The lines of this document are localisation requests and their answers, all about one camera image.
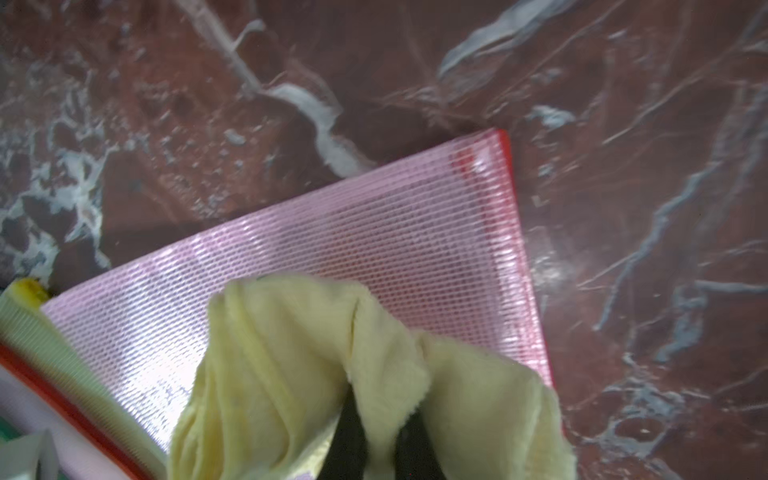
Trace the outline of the cream wiping cloth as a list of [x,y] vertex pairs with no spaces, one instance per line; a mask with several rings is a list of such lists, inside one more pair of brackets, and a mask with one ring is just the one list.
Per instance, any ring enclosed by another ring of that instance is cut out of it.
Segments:
[[412,330],[362,284],[272,274],[228,283],[175,427],[171,479],[286,479],[337,425],[349,387],[367,440],[364,478],[395,479],[417,410],[450,479],[572,479],[556,393],[530,368]]

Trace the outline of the pink mesh document bag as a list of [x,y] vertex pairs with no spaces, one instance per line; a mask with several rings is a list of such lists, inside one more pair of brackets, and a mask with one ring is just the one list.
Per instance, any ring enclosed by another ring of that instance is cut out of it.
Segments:
[[86,281],[43,313],[161,448],[207,346],[206,307],[274,272],[360,282],[408,326],[552,379],[508,134],[490,129],[195,234]]

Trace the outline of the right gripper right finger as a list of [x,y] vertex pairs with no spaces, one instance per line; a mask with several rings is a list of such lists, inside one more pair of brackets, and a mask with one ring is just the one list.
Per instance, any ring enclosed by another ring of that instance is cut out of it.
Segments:
[[415,411],[400,429],[395,443],[396,480],[445,480],[423,416]]

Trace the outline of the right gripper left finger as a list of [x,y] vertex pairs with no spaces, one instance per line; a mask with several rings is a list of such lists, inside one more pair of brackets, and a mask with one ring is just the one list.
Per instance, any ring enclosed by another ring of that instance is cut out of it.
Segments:
[[349,387],[338,423],[317,480],[363,480],[368,444],[358,413],[354,390]]

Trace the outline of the yellow mesh document bag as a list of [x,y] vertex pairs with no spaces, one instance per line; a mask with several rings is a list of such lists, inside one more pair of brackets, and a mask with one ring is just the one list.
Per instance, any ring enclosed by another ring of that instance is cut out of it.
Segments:
[[166,455],[108,393],[43,313],[48,292],[31,278],[1,292],[1,347],[9,347],[152,475],[166,478]]

